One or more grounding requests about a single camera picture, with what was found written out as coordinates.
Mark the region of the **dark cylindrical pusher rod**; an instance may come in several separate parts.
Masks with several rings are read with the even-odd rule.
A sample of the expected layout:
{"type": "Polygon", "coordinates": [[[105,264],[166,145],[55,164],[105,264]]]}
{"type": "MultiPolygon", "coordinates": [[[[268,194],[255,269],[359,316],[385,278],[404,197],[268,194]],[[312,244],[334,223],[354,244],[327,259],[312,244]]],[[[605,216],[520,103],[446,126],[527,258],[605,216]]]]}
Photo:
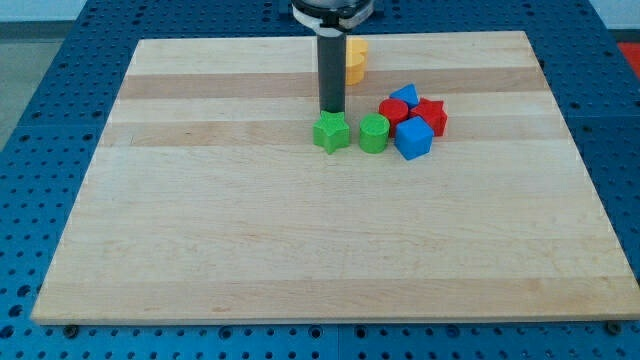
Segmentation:
{"type": "Polygon", "coordinates": [[[317,36],[319,106],[322,111],[345,111],[346,34],[317,36]]]}

